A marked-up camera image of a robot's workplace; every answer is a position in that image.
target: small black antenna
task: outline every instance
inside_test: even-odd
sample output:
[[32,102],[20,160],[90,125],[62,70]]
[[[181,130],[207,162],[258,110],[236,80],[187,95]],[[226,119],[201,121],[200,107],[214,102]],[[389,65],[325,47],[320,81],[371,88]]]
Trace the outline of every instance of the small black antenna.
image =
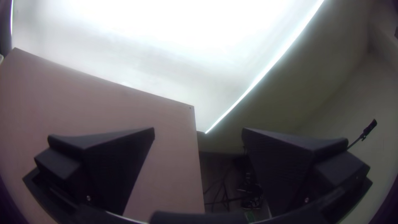
[[359,136],[359,138],[357,138],[351,145],[349,145],[347,147],[347,150],[349,148],[351,148],[353,145],[355,145],[355,143],[357,143],[360,139],[362,139],[362,141],[364,141],[366,139],[366,137],[368,136],[368,134],[373,130],[374,127],[376,127],[377,125],[377,121],[376,119],[373,119],[372,123],[369,124],[369,126],[367,126],[364,129],[364,132]]

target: white wall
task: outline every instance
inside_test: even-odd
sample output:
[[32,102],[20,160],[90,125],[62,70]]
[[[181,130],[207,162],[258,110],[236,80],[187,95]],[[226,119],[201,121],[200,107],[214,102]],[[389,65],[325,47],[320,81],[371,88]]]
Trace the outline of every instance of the white wall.
[[353,142],[375,118],[377,127],[349,151],[368,164],[373,185],[342,223],[368,223],[398,173],[398,75],[367,55],[351,78],[296,133]]
[[374,0],[326,0],[300,37],[258,85],[208,134],[199,150],[242,153],[243,127],[292,132],[362,61]]

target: floor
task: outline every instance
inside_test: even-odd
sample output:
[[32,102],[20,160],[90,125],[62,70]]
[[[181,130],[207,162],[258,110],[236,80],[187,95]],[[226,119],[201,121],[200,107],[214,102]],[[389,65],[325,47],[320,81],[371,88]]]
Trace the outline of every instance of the floor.
[[[225,178],[226,190],[229,198],[242,197],[245,194],[236,190],[238,185],[243,181],[243,173],[239,171],[234,163],[234,159],[237,156],[228,154],[217,154],[217,153],[199,153],[202,187],[203,191],[209,189],[204,195],[204,202],[211,203],[214,200],[217,191],[220,188],[221,182],[217,182],[222,179],[226,173]],[[223,189],[217,196],[216,201],[221,201],[223,196]],[[212,205],[205,205],[206,213],[211,213]],[[214,213],[228,212],[223,204],[215,204],[213,208]],[[266,201],[263,202],[262,208],[259,210],[244,210],[240,207],[240,200],[230,203],[230,212],[241,212],[246,213],[246,216],[254,217],[255,221],[268,219],[269,212]]]

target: black plastic part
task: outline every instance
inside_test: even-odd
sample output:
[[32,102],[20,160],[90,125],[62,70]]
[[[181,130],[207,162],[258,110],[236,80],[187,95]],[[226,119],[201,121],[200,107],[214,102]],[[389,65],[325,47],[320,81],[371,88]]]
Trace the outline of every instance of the black plastic part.
[[247,224],[243,213],[223,214],[179,214],[171,212],[155,212],[150,224]]
[[54,189],[77,203],[122,215],[146,155],[154,128],[87,136],[50,135],[50,148],[35,157]]
[[348,140],[313,139],[244,128],[242,140],[273,216],[286,213],[312,166],[346,151]]

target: wooden panel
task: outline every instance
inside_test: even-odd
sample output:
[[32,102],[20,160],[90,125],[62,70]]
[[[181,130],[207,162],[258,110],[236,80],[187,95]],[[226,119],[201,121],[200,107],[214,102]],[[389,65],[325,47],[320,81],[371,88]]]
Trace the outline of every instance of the wooden panel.
[[21,212],[54,223],[22,177],[47,136],[154,127],[155,141],[124,216],[204,212],[193,106],[82,74],[14,49],[0,67],[0,174]]

